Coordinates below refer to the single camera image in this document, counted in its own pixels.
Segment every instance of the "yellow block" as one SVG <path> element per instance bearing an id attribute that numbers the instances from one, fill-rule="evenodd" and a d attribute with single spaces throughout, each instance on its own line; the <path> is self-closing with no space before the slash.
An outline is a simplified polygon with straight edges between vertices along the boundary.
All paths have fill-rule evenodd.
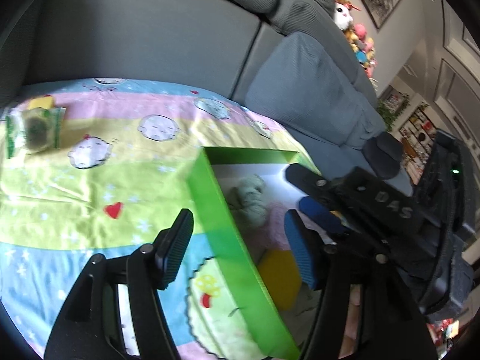
<path id="1" fill-rule="evenodd" d="M 258 265 L 258 272 L 277 309 L 291 309 L 302 285 L 292 252 L 268 250 Z"/>
<path id="2" fill-rule="evenodd" d="M 43 96 L 37 97 L 28 102 L 27 109 L 34 109 L 34 108 L 45 108 L 50 109 L 53 108 L 53 96 Z"/>

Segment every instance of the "screw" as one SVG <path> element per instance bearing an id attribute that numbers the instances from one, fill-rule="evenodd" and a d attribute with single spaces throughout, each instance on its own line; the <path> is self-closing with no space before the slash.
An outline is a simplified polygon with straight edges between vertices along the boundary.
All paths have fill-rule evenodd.
<path id="1" fill-rule="evenodd" d="M 323 247 L 323 251 L 327 254 L 335 254 L 337 253 L 337 247 L 333 244 L 328 244 Z"/>
<path id="2" fill-rule="evenodd" d="M 152 244 L 145 244 L 140 247 L 140 251 L 143 254 L 150 253 L 153 250 L 153 245 Z"/>
<path id="3" fill-rule="evenodd" d="M 92 264 L 97 264 L 103 259 L 104 259 L 104 255 L 102 255 L 101 253 L 97 253 L 92 256 L 91 261 L 92 261 Z"/>
<path id="4" fill-rule="evenodd" d="M 388 262 L 388 257 L 385 256 L 384 254 L 378 254 L 375 256 L 375 259 L 377 260 L 378 263 L 380 264 L 386 264 Z"/>

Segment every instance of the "star print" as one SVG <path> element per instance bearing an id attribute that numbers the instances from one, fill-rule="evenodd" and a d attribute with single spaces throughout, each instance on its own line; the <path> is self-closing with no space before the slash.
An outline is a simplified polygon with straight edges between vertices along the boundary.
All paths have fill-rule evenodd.
<path id="1" fill-rule="evenodd" d="M 62 239 L 69 239 L 71 242 L 77 242 L 78 241 L 78 234 L 77 233 L 71 233 L 70 235 L 68 234 L 62 234 L 61 235 Z"/>
<path id="2" fill-rule="evenodd" d="M 18 269 L 17 269 L 17 273 L 21 276 L 21 277 L 25 277 L 25 272 L 27 271 L 27 269 L 25 269 L 25 266 L 23 264 L 20 264 L 18 266 Z"/>
<path id="3" fill-rule="evenodd" d="M 137 229 L 139 229 L 142 233 L 145 233 L 150 229 L 150 227 L 152 227 L 152 225 L 150 225 L 148 221 L 140 220 Z"/>
<path id="4" fill-rule="evenodd" d="M 110 203 L 113 198 L 113 195 L 110 192 L 105 192 L 105 195 L 103 195 L 103 200 L 105 202 Z"/>
<path id="5" fill-rule="evenodd" d="M 158 169 L 160 172 L 164 172 L 164 173 L 165 173 L 165 172 L 174 172 L 174 171 L 176 171 L 175 168 L 171 168 L 171 167 L 169 167 L 169 166 L 159 166 L 157 169 Z"/>
<path id="6" fill-rule="evenodd" d="M 67 298 L 67 294 L 62 289 L 58 290 L 57 296 L 60 300 L 65 300 Z"/>
<path id="7" fill-rule="evenodd" d="M 138 244 L 141 244 L 143 240 L 139 235 L 134 235 L 133 238 L 131 239 L 131 242 L 133 245 L 138 245 Z"/>
<path id="8" fill-rule="evenodd" d="M 5 252 L 5 256 L 7 257 L 7 265 L 8 266 L 10 265 L 11 260 L 14 259 L 14 254 L 15 254 L 15 250 L 13 250 L 13 249 Z"/>

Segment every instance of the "cartoon face print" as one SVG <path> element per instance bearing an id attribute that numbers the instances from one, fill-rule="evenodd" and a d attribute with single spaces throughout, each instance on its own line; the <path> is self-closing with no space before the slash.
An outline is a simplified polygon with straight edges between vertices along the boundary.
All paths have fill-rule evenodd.
<path id="1" fill-rule="evenodd" d="M 112 145 L 103 139 L 85 135 L 68 156 L 70 163 L 77 169 L 88 169 L 102 165 L 110 156 Z"/>
<path id="2" fill-rule="evenodd" d="M 353 23 L 353 17 L 345 5 L 336 3 L 334 21 L 340 30 L 345 31 Z"/>
<path id="3" fill-rule="evenodd" d="M 175 139 L 180 131 L 174 120 L 161 115 L 145 116 L 140 121 L 137 130 L 140 131 L 145 138 L 159 142 Z"/>
<path id="4" fill-rule="evenodd" d="M 266 357 L 251 337 L 215 259 L 206 259 L 189 280 L 187 314 L 197 342 L 219 359 Z"/>
<path id="5" fill-rule="evenodd" d="M 246 119 L 250 126 L 252 126 L 253 129 L 258 132 L 262 137 L 272 139 L 272 130 L 270 130 L 270 128 L 265 123 L 250 119 L 248 116 L 246 117 Z"/>
<path id="6" fill-rule="evenodd" d="M 94 81 L 101 85 L 118 85 L 123 83 L 125 79 L 94 79 Z"/>
<path id="7" fill-rule="evenodd" d="M 193 101 L 193 104 L 195 104 L 197 108 L 208 112 L 217 119 L 230 119 L 230 110 L 222 102 L 213 99 L 197 97 Z"/>

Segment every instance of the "pastel bedspread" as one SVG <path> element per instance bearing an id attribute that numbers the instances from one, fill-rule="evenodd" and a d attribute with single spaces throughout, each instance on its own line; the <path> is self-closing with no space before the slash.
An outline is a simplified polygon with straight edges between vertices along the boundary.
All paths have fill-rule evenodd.
<path id="1" fill-rule="evenodd" d="M 22 99 L 46 94 L 67 109 L 61 149 L 0 160 L 0 297 L 41 356 L 63 300 L 92 254 L 130 254 L 170 227 L 182 207 L 195 212 L 184 179 L 200 147 L 271 148 L 308 157 L 275 121 L 200 88 L 83 79 L 27 86 Z M 192 309 L 198 307 L 196 271 L 208 266 L 225 307 L 232 306 L 214 257 L 196 223 L 176 281 L 160 293 L 185 360 L 217 358 L 203 348 L 221 341 L 208 326 L 208 345 L 192 333 L 205 330 L 189 321 L 201 311 Z M 220 343 L 217 356 L 264 357 L 241 318 L 235 323 L 239 338 Z M 135 354 L 134 341 L 126 338 L 126 345 Z"/>

